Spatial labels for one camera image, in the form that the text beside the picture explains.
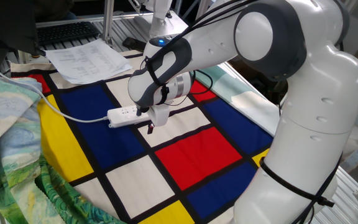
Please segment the white power strip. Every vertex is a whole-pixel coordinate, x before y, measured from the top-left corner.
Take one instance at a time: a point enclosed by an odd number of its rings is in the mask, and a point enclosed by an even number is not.
[[[136,106],[127,106],[107,111],[110,120],[109,128],[119,128],[131,124],[137,124],[144,121],[150,121],[147,113],[136,116]]]

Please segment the green fabric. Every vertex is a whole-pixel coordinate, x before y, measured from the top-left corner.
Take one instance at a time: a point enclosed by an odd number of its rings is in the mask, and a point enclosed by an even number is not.
[[[44,156],[40,157],[40,166],[41,175],[36,183],[42,184],[47,197],[66,223],[125,224],[89,203],[47,163]]]
[[[41,89],[32,78],[22,82]],[[0,213],[10,224],[124,224],[96,208],[44,158],[31,87],[0,78]]]

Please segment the black cable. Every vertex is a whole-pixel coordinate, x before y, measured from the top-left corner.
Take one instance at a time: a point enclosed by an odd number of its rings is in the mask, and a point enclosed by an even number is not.
[[[210,91],[212,89],[212,86],[214,85],[214,80],[212,79],[212,77],[210,75],[208,75],[207,73],[201,71],[201,70],[195,70],[194,71],[194,78],[196,76],[196,71],[197,72],[200,72],[201,74],[205,75],[206,77],[209,78],[209,80],[211,80],[211,84],[209,85],[209,87],[205,90],[205,91],[202,91],[202,92],[199,92],[199,93],[189,93],[189,94],[192,94],[192,95],[200,95],[200,94],[204,94],[204,93],[207,93],[208,91]]]
[[[212,89],[212,86],[214,85],[214,80],[213,80],[212,77],[211,77],[210,75],[208,75],[207,73],[205,73],[205,72],[203,72],[203,71],[201,71],[201,70],[194,70],[194,71],[193,71],[192,82],[194,82],[194,80],[196,79],[196,71],[202,73],[202,74],[205,75],[205,76],[207,76],[207,77],[209,78],[209,80],[211,80],[211,84],[210,84],[210,86],[208,87],[208,89],[205,90],[205,91],[202,91],[202,92],[200,92],[200,93],[189,93],[189,94],[192,94],[192,95],[200,95],[200,94],[207,93],[208,91],[210,91],[210,90]],[[165,105],[168,105],[168,106],[179,106],[179,105],[181,105],[186,99],[187,99],[187,96],[186,96],[185,99],[183,99],[180,103],[175,104],[175,105],[170,105],[170,104],[168,104],[168,103],[164,103],[164,104],[165,104]]]
[[[247,4],[250,4],[254,1],[257,1],[257,0],[248,0],[248,1],[245,1],[245,2],[241,2],[233,7],[230,7],[229,9],[226,9],[225,11],[223,12],[220,12],[216,15],[213,15],[207,19],[205,19],[204,21],[202,21],[205,17],[211,15],[212,13],[226,7],[226,6],[229,6],[231,4],[234,4],[236,2],[238,2],[239,0],[233,0],[233,1],[229,1],[229,2],[225,2],[224,4],[221,4],[220,6],[217,6],[211,10],[209,10],[208,12],[206,12],[205,14],[203,14],[202,16],[200,16],[200,18],[198,18],[197,20],[194,21],[193,25],[187,27],[182,33],[178,34],[176,37],[174,37],[169,43],[166,44],[166,46],[162,47],[157,53],[155,53],[153,55],[153,57],[151,58],[151,61],[156,59],[157,57],[161,57],[163,55],[165,55],[167,53],[167,51],[170,49],[170,46],[172,46],[176,41],[178,41],[179,39],[181,39],[182,37],[184,37],[185,35],[187,35],[188,33],[190,33],[191,31],[195,30],[195,29],[198,29],[200,27],[203,27],[204,25],[206,25],[207,23],[213,21],[214,19],[217,19],[223,15],[225,15],[226,13],[228,12],[231,12],[232,10],[234,9],[237,9],[239,7],[242,7],[242,6],[246,6]]]
[[[215,21],[212,21],[212,22],[210,22],[210,23],[208,23],[208,24],[205,24],[205,25],[203,25],[203,26],[201,26],[201,27],[214,24],[215,22],[219,22],[219,21],[221,21],[221,20],[223,20],[223,19],[227,19],[227,18],[229,18],[229,17],[232,17],[232,16],[236,15],[237,13],[240,13],[241,11],[242,11],[242,9],[241,9],[241,10],[238,10],[237,12],[235,12],[235,13],[233,13],[233,14],[231,14],[231,15],[225,16],[225,17],[223,17],[223,18],[220,18],[220,19],[218,19],[218,20],[215,20]]]
[[[309,220],[309,224],[311,224],[311,221],[313,220],[313,217],[314,217],[314,206],[311,208],[311,217],[310,217],[310,220]]]
[[[281,117],[281,102],[278,103],[278,115]]]
[[[3,74],[6,75],[8,72],[10,72],[11,69],[6,70]]]
[[[165,104],[165,105],[168,105],[168,106],[179,106],[179,105],[181,105],[186,99],[187,99],[187,96],[186,96],[180,103],[175,104],[175,105],[170,105],[170,104],[168,104],[168,103],[164,103],[164,104]]]

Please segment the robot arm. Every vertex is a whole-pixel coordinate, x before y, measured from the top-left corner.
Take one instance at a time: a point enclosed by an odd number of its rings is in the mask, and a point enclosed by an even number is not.
[[[334,46],[347,32],[346,10],[336,0],[218,0],[197,24],[217,15],[170,43],[150,40],[143,67],[129,80],[130,97],[161,126],[169,115],[164,102],[188,94],[189,71],[238,55],[269,79],[287,80],[264,162],[315,194],[335,169],[358,114],[358,59]],[[232,224],[293,223],[309,203],[258,169],[235,203]]]

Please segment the textile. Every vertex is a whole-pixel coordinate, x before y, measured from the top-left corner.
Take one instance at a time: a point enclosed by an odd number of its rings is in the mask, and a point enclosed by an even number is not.
[[[130,57],[134,68],[140,58]],[[111,129],[109,121],[83,124],[52,116],[41,100],[45,158],[84,198],[123,222],[226,224],[272,137],[224,97],[228,87],[218,80],[230,75],[218,66],[204,71],[212,74],[214,92],[189,95],[172,106],[168,123],[149,135],[147,123]],[[101,118],[107,110],[133,105],[126,88],[131,72],[89,85],[68,85],[56,70],[12,74],[42,75],[50,88],[48,99],[75,118]],[[209,85],[199,73],[197,79],[191,92]],[[236,89],[234,96],[252,91],[241,85]],[[62,141],[64,151],[51,143]]]

